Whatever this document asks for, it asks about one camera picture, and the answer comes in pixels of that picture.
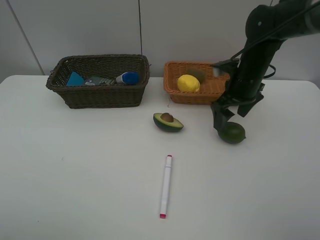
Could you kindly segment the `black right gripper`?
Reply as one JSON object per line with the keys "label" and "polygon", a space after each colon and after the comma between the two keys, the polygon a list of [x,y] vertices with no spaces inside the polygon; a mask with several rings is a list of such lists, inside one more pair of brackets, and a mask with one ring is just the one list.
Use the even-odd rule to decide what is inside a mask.
{"label": "black right gripper", "polygon": [[265,68],[250,59],[224,60],[230,63],[230,79],[226,82],[225,91],[210,107],[213,114],[213,128],[218,132],[235,114],[229,106],[239,104],[237,114],[245,117],[264,96],[258,93]]}

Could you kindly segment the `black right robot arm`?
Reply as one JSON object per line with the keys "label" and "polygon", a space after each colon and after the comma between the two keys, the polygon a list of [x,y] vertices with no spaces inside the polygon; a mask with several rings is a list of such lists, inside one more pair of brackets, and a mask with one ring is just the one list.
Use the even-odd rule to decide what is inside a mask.
{"label": "black right robot arm", "polygon": [[320,32],[318,0],[281,0],[273,6],[259,5],[248,16],[245,25],[246,43],[228,60],[212,64],[215,76],[229,74],[224,93],[211,104],[213,127],[222,131],[234,116],[245,117],[264,96],[262,80],[281,45],[288,39]]}

